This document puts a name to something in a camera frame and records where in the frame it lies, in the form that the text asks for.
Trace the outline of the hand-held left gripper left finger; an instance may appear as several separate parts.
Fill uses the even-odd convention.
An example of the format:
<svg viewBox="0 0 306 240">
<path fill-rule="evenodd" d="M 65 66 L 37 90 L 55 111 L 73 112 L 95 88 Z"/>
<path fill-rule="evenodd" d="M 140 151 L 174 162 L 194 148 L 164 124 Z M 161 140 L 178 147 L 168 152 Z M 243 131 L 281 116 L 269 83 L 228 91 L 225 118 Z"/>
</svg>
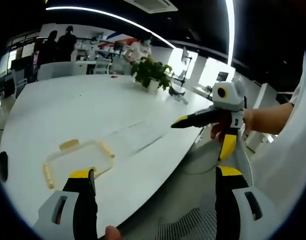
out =
<svg viewBox="0 0 306 240">
<path fill-rule="evenodd" d="M 95 170 L 71 173 L 39 208 L 34 232 L 42 240 L 97 240 Z"/>
</svg>

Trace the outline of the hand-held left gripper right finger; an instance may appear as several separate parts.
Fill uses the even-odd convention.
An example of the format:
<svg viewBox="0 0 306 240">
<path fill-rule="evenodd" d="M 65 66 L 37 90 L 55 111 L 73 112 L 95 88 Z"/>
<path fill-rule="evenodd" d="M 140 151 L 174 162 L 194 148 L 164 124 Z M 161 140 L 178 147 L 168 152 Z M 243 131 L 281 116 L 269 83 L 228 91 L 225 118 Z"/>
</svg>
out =
<svg viewBox="0 0 306 240">
<path fill-rule="evenodd" d="M 233 167 L 215 174 L 216 239 L 268 240 L 280 222 L 273 202 Z"/>
</svg>

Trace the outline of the person's right hand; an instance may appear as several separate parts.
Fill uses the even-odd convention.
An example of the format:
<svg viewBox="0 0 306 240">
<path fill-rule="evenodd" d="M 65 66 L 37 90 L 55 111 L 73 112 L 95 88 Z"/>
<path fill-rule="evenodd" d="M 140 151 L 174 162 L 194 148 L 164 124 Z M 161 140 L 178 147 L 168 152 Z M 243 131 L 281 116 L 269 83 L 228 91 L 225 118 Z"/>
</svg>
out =
<svg viewBox="0 0 306 240">
<path fill-rule="evenodd" d="M 225 131 L 230 126 L 231 121 L 229 120 L 229 117 L 231 116 L 230 113 L 224 113 L 219 122 L 214 124 L 214 126 L 210 130 L 210 138 L 212 140 L 218 138 L 219 142 L 222 142 L 225 138 Z M 252 111 L 250 109 L 244 109 L 243 110 L 243 122 L 245 124 L 245 132 L 248 133 L 252 130 L 252 122 L 253 116 Z"/>
</svg>

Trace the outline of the person's left hand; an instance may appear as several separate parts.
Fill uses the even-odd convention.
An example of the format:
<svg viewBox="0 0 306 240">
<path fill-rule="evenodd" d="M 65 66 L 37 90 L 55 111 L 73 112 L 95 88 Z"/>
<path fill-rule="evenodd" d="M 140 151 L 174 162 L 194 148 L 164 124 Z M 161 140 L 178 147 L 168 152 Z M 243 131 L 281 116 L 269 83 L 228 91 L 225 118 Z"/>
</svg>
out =
<svg viewBox="0 0 306 240">
<path fill-rule="evenodd" d="M 105 228 L 105 240 L 121 240 L 122 236 L 120 231 L 114 226 L 107 226 Z"/>
</svg>

